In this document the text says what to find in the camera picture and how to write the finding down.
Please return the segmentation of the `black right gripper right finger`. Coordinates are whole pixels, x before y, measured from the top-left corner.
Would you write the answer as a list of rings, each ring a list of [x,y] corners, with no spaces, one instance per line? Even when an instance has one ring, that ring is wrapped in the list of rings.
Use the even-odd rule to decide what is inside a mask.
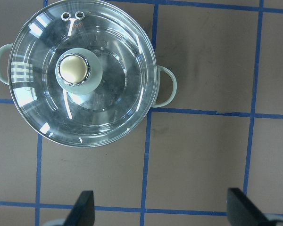
[[[265,226],[268,218],[239,188],[228,188],[227,219],[232,226]]]

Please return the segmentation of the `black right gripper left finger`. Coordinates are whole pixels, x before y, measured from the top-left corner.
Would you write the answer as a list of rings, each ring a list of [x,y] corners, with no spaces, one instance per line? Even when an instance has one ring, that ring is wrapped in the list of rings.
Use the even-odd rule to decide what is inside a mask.
[[[95,223],[95,206],[93,191],[82,191],[64,226],[93,226]]]

